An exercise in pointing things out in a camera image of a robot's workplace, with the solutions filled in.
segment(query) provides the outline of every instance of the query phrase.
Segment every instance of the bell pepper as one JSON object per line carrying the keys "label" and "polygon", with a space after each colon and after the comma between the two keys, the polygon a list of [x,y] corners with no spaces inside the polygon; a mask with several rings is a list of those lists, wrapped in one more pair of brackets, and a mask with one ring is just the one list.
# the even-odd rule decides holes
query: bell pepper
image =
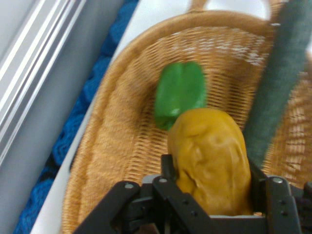
{"label": "bell pepper", "polygon": [[176,62],[162,70],[156,90],[157,127],[169,130],[183,112],[206,107],[205,76],[196,62]]}
{"label": "bell pepper", "polygon": [[168,133],[176,183],[209,215],[253,213],[251,172],[243,134],[225,112],[188,110]]}

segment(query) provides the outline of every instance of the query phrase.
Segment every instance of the green bell pepper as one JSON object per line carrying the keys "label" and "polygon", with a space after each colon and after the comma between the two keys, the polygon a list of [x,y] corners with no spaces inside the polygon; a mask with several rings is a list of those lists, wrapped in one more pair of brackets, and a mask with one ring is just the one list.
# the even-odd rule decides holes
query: green bell pepper
{"label": "green bell pepper", "polygon": [[162,70],[156,90],[154,118],[158,128],[169,130],[180,114],[206,107],[205,76],[196,62],[176,62]]}

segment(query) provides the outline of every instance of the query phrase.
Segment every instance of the basket rim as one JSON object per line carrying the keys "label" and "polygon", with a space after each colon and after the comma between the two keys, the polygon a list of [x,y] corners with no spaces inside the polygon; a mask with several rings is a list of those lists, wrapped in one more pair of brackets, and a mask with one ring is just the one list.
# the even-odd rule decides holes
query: basket rim
{"label": "basket rim", "polygon": [[154,44],[162,37],[186,29],[205,26],[228,27],[241,29],[257,36],[266,37],[270,34],[270,30],[268,30],[271,26],[270,23],[269,20],[252,15],[225,10],[193,11],[174,16],[153,25],[134,38],[109,66],[105,76],[106,78],[110,77],[111,71],[114,71],[113,76],[116,76],[116,73],[119,76],[127,68],[127,66],[122,65],[129,64],[128,61],[137,57],[147,46]]}

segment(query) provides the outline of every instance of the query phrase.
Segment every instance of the basket handle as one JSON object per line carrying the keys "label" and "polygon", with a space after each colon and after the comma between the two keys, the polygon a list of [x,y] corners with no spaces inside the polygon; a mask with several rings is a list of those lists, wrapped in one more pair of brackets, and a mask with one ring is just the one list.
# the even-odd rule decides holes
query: basket handle
{"label": "basket handle", "polygon": [[[271,18],[270,23],[277,22],[277,15],[280,11],[280,8],[283,3],[288,2],[288,0],[267,0],[270,3],[270,11],[271,11]],[[198,12],[204,11],[205,3],[209,2],[209,0],[192,0],[191,7],[189,12]]]}

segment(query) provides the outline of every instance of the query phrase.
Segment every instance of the screw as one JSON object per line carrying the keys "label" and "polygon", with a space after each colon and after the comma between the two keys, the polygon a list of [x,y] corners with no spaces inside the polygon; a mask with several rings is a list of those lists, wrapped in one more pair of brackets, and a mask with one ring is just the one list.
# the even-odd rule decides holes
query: screw
{"label": "screw", "polygon": [[282,214],[283,216],[287,216],[287,215],[288,215],[288,213],[287,213],[286,211],[281,211],[281,214]]}
{"label": "screw", "polygon": [[167,179],[161,178],[161,179],[159,179],[159,182],[160,182],[160,183],[166,183],[166,182],[167,182]]}
{"label": "screw", "polygon": [[284,201],[284,200],[279,200],[278,201],[281,205],[285,205],[286,204],[286,201]]}
{"label": "screw", "polygon": [[126,189],[132,189],[134,186],[133,186],[133,184],[126,184],[125,185],[125,188]]}
{"label": "screw", "polygon": [[196,217],[197,216],[197,212],[196,211],[191,211],[191,215]]}
{"label": "screw", "polygon": [[273,182],[278,183],[278,184],[281,184],[281,183],[283,183],[283,180],[282,180],[281,178],[274,177],[274,178],[273,178]]}

